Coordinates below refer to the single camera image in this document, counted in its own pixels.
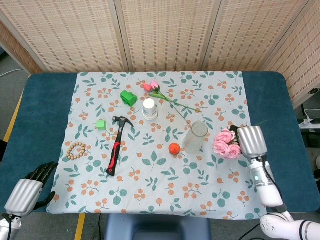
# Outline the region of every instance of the orange ball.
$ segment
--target orange ball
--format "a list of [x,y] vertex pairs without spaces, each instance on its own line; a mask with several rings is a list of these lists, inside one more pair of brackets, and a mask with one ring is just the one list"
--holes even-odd
[[178,143],[171,143],[169,146],[169,152],[172,155],[177,155],[180,152],[180,146]]

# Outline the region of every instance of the pink rose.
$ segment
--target pink rose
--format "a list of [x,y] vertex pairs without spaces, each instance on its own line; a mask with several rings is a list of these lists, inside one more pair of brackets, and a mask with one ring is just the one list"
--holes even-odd
[[230,143],[233,139],[235,139],[236,134],[232,131],[229,131],[227,128],[222,132],[218,133],[215,137],[215,141],[223,141],[226,144]]
[[214,141],[213,151],[216,154],[219,154],[223,157],[226,157],[226,156],[228,156],[228,154],[230,152],[230,148],[229,148],[228,144],[226,144],[224,141]]
[[241,154],[241,148],[239,145],[231,144],[229,145],[230,151],[227,156],[228,159],[237,159]]
[[146,92],[150,92],[152,90],[151,85],[146,83],[143,84],[143,88]]
[[159,84],[155,81],[155,80],[153,80],[151,83],[150,83],[150,86],[151,86],[151,88],[153,89],[153,90],[159,90]]

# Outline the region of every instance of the green toy block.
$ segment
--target green toy block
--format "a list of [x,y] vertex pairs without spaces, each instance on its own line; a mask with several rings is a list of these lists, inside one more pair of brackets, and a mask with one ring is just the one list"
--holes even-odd
[[104,120],[96,121],[96,128],[100,130],[105,130],[107,128],[107,123]]
[[127,104],[130,107],[132,107],[138,101],[138,97],[136,95],[134,95],[132,92],[127,92],[126,90],[122,91],[120,96],[124,104]]

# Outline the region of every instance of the white cup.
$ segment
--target white cup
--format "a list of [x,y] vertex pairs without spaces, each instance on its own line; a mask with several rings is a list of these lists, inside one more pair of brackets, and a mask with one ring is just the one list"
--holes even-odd
[[158,117],[158,109],[155,101],[151,98],[147,98],[143,101],[143,117],[146,120],[154,120]]

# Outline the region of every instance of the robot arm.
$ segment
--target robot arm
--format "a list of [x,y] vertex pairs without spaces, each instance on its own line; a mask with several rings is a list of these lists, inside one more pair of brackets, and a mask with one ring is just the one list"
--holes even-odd
[[318,240],[319,223],[294,221],[287,211],[267,162],[268,149],[261,128],[247,126],[238,128],[237,132],[242,154],[250,161],[249,167],[261,202],[276,212],[264,215],[260,219],[263,233],[273,239]]
[[51,202],[56,194],[54,191],[44,201],[37,201],[57,166],[58,163],[53,161],[40,165],[35,171],[18,181],[4,206],[7,213],[2,214],[4,219],[0,221],[0,240],[13,240],[22,226],[21,218]]

